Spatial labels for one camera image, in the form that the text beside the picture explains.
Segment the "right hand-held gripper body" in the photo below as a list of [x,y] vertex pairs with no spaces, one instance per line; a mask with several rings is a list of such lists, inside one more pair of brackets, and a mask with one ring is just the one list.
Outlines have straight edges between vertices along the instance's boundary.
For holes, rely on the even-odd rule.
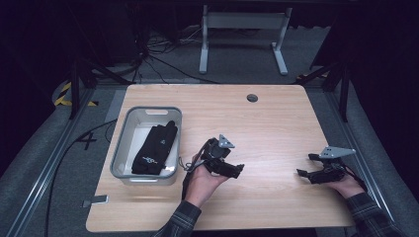
[[322,163],[323,169],[310,172],[310,182],[312,184],[324,184],[342,180],[347,173],[346,165],[342,158],[355,153],[355,149],[326,146],[318,154],[320,157],[319,162]]

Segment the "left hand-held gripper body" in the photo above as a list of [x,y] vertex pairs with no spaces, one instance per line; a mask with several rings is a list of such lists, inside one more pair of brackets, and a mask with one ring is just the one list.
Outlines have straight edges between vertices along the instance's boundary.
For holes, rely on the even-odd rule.
[[208,140],[201,160],[210,173],[228,176],[229,172],[235,171],[235,166],[224,161],[231,148],[234,148],[234,145],[223,134]]

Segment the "black glove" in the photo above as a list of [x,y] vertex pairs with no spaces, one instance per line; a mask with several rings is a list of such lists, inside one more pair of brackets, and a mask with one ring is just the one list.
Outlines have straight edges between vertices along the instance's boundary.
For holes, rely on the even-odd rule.
[[135,155],[131,172],[137,175],[159,175],[165,167],[178,127],[173,120],[166,125],[155,125]]
[[131,172],[137,175],[159,175],[163,167],[161,140],[163,126],[157,125],[150,129],[141,148],[135,155]]

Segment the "grey-rimmed white plastic bin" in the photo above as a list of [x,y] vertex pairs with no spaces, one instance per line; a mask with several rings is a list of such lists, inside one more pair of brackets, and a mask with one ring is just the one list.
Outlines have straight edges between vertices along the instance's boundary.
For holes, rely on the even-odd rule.
[[[137,175],[131,172],[135,155],[155,125],[175,122],[178,132],[165,167],[159,175]],[[175,183],[179,161],[182,112],[175,107],[134,107],[128,110],[111,162],[111,173],[125,185],[170,186]]]

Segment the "person's right hand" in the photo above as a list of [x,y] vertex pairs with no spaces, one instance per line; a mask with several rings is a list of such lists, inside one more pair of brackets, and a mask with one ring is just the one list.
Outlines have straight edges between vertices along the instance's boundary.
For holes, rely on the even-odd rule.
[[365,191],[350,175],[345,175],[340,181],[326,183],[326,186],[337,191],[343,198],[351,198]]

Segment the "person's left hand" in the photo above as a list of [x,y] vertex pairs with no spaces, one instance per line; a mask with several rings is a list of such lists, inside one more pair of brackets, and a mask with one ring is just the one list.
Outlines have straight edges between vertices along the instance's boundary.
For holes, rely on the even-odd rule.
[[212,175],[204,165],[201,165],[192,174],[185,195],[185,201],[201,208],[215,190],[227,180],[227,177]]

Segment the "black metal stand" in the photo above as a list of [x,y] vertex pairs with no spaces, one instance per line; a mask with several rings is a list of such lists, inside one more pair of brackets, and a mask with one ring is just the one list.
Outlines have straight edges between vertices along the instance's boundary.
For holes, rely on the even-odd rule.
[[105,76],[111,78],[113,81],[120,85],[131,85],[131,82],[127,81],[120,75],[107,69],[98,63],[92,62],[86,58],[78,58],[74,61],[71,69],[71,114],[70,119],[74,119],[80,109],[80,86],[82,82],[87,89],[94,89],[98,83],[97,77],[94,75],[93,70],[97,70]]
[[320,67],[319,69],[307,75],[298,75],[293,84],[305,85],[309,81],[312,81],[315,78],[322,76],[323,74],[326,74],[326,77],[325,81],[322,83],[321,88],[325,92],[333,92],[338,85],[341,86],[338,112],[343,122],[347,122],[347,103],[350,78],[348,66],[345,63],[335,62],[330,65]]

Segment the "yellow black hazard tape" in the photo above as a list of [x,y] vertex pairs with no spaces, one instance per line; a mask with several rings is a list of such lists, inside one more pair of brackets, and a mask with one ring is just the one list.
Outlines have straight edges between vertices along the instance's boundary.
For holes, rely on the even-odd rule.
[[[54,102],[54,104],[56,106],[72,106],[71,101],[65,100],[65,96],[67,95],[67,92],[70,90],[70,88],[71,88],[71,82],[67,82],[67,83],[64,84],[60,93],[57,96],[57,99]],[[98,101],[89,101],[88,106],[89,107],[99,106],[99,102]]]

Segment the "small metal bracket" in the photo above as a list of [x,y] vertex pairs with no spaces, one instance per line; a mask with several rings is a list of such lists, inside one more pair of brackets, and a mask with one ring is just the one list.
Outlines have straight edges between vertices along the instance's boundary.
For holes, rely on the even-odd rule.
[[107,195],[94,196],[90,199],[83,200],[81,206],[83,208],[87,208],[93,204],[107,203],[108,201],[109,201],[109,197]]

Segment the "white metal desk frame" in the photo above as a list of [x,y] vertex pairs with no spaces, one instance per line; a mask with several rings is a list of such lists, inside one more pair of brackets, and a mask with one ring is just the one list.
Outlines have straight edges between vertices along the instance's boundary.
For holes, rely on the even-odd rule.
[[206,74],[209,62],[209,29],[250,29],[250,30],[278,30],[279,37],[271,43],[273,54],[280,73],[289,73],[282,54],[282,44],[285,39],[293,9],[287,8],[282,13],[238,13],[213,12],[209,6],[203,7],[202,16],[202,47],[199,72]]

